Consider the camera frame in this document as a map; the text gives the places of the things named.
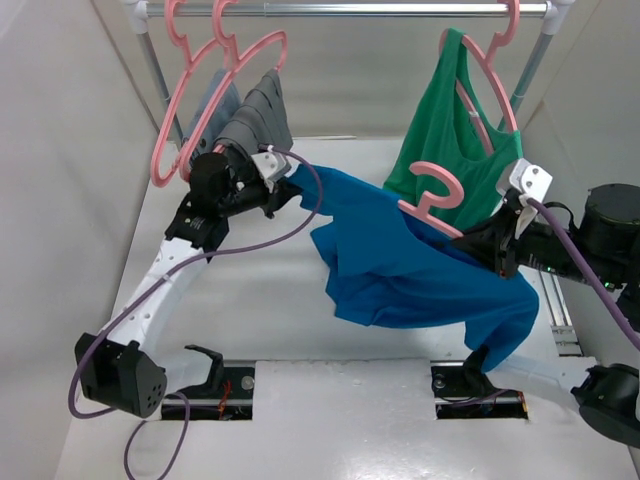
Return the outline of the blue t shirt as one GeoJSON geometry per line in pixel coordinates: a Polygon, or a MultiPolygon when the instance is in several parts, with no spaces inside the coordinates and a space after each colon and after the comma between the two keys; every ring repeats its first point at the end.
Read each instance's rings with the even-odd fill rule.
{"type": "Polygon", "coordinates": [[[311,231],[329,269],[325,291],[338,318],[363,326],[422,329],[461,323],[464,343],[488,353],[488,372],[529,336],[539,312],[520,274],[503,279],[402,212],[397,195],[317,166],[293,173],[300,205],[329,217],[311,231]]]}

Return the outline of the green tank top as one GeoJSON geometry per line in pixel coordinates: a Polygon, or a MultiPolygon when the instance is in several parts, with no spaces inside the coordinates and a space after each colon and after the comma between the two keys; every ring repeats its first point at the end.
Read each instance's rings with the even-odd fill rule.
{"type": "Polygon", "coordinates": [[[520,132],[495,129],[475,95],[463,36],[457,29],[446,31],[435,72],[383,184],[384,189],[415,205],[425,191],[446,195],[448,189],[433,177],[412,174],[410,165],[426,161],[445,168],[461,183],[464,200],[454,209],[434,208],[432,214],[459,230],[491,216],[501,199],[496,190],[499,177],[507,166],[523,157],[520,132]],[[458,84],[464,87],[486,127],[492,154],[486,153],[472,117],[456,92],[458,84]]]}

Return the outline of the pink hanger with green shirt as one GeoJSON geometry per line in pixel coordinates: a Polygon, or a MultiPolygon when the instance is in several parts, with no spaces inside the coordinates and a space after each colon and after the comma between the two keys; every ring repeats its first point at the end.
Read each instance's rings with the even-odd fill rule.
{"type": "MultiPolygon", "coordinates": [[[[503,114],[503,119],[506,122],[508,132],[514,133],[518,130],[514,108],[511,106],[504,85],[496,73],[494,60],[497,50],[507,46],[516,34],[520,22],[521,3],[519,1],[501,1],[501,4],[504,4],[507,7],[509,23],[503,32],[495,32],[493,34],[487,50],[483,50],[467,34],[462,34],[457,41],[457,44],[463,46],[466,54],[470,53],[476,60],[482,73],[486,77],[494,96],[496,97],[500,111],[503,114]]],[[[495,149],[491,136],[483,120],[482,109],[475,105],[474,95],[470,95],[468,93],[467,89],[460,82],[457,76],[458,53],[455,52],[451,56],[451,59],[453,60],[452,74],[450,81],[446,84],[446,89],[441,94],[441,97],[443,97],[444,101],[447,102],[449,109],[453,108],[455,98],[458,98],[461,101],[462,105],[465,107],[467,118],[470,120],[471,126],[476,133],[476,137],[480,141],[480,145],[482,146],[485,155],[490,157],[494,153],[495,149]]]]}

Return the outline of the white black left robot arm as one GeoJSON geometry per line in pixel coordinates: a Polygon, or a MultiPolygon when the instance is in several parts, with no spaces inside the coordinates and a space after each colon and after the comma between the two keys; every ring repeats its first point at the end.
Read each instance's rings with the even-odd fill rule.
{"type": "Polygon", "coordinates": [[[232,147],[197,157],[189,190],[164,233],[159,250],[133,296],[95,334],[75,345],[69,392],[138,418],[151,416],[165,396],[222,387],[223,357],[198,345],[159,358],[156,347],[186,290],[216,256],[230,218],[260,209],[268,218],[300,190],[289,182],[292,154],[273,145],[246,156],[232,147]]]}

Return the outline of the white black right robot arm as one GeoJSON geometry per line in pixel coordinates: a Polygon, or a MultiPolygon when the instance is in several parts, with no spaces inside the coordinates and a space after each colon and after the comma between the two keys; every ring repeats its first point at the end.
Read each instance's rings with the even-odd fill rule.
{"type": "MultiPolygon", "coordinates": [[[[496,214],[453,240],[455,248],[503,278],[519,266],[589,285],[632,344],[639,343],[639,189],[613,183],[590,190],[579,224],[553,216],[556,203],[521,201],[507,191],[496,214]]],[[[531,393],[571,409],[604,437],[639,445],[639,370],[561,367],[512,354],[497,367],[479,359],[462,369],[473,393],[490,388],[531,393]]]]}

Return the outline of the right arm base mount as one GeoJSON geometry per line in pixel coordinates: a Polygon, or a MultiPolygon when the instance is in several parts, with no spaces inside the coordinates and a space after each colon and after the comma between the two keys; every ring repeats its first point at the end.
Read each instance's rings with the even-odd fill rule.
{"type": "Polygon", "coordinates": [[[496,388],[460,362],[433,362],[430,371],[438,420],[529,418],[521,392],[496,388]]]}

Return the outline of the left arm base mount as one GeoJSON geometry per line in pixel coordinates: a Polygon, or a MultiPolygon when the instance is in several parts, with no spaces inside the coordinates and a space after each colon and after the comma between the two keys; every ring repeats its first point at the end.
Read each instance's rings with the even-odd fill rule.
{"type": "Polygon", "coordinates": [[[161,358],[167,376],[166,396],[159,407],[162,420],[250,420],[256,364],[227,361],[211,349],[188,345],[161,358]]]}

